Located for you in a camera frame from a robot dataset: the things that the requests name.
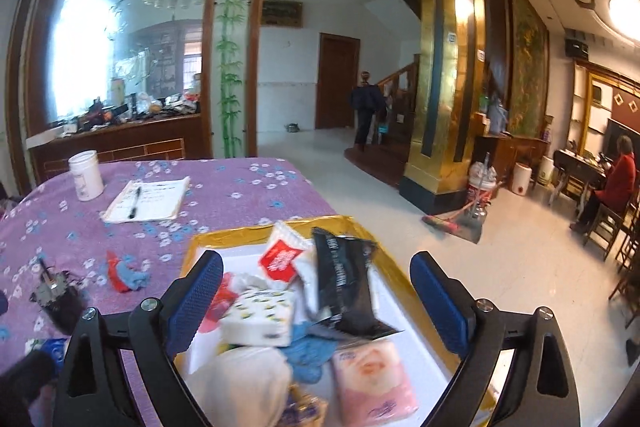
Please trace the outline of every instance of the dark jacket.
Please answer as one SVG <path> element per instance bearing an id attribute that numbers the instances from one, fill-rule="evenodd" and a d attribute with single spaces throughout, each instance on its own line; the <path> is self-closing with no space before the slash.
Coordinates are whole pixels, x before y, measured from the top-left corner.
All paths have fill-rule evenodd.
<path id="1" fill-rule="evenodd" d="M 377 112 L 386 109 L 382 91 L 378 86 L 372 84 L 355 87 L 349 95 L 349 104 L 355 110 L 368 109 L 371 112 Z"/>
<path id="2" fill-rule="evenodd" d="M 614 212 L 622 212 L 634 191 L 635 181 L 634 154 L 621 154 L 607 173 L 604 190 L 596 190 L 596 196 Z"/>

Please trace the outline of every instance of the red jacket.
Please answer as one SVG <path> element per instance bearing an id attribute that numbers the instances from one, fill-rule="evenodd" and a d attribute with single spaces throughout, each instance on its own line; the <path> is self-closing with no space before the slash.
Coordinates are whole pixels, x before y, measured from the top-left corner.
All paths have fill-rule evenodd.
<path id="1" fill-rule="evenodd" d="M 621 154 L 607 173 L 604 190 L 596 190 L 596 196 L 614 212 L 622 212 L 634 191 L 635 182 L 634 154 Z"/>

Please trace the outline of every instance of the pen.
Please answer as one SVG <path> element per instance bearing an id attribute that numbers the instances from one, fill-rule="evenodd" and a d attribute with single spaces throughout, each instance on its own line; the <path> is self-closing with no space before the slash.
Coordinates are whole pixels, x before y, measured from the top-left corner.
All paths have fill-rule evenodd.
<path id="1" fill-rule="evenodd" d="M 129 213 L 129 219 L 133 219 L 136 217 L 136 212 L 138 211 L 138 200 L 140 199 L 140 194 L 142 194 L 142 185 L 139 185 L 136 188 L 136 194 L 133 199 L 133 206 L 131 207 L 131 212 Z"/>

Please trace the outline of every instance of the pink tissue pack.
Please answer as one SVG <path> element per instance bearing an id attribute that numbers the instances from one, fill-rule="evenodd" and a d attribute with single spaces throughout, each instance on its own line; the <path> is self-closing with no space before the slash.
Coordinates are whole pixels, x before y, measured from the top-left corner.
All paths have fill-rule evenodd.
<path id="1" fill-rule="evenodd" d="M 334 353 L 344 427 L 367 427 L 400 420 L 418 402 L 391 341 L 374 341 Z"/>

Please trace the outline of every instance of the gold column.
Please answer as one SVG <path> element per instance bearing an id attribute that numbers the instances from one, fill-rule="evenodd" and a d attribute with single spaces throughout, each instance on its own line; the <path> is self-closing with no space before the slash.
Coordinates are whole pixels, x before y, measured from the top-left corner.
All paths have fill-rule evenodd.
<path id="1" fill-rule="evenodd" d="M 465 200 L 484 42 L 484 0 L 422 0 L 415 124 L 400 194 L 430 214 Z"/>

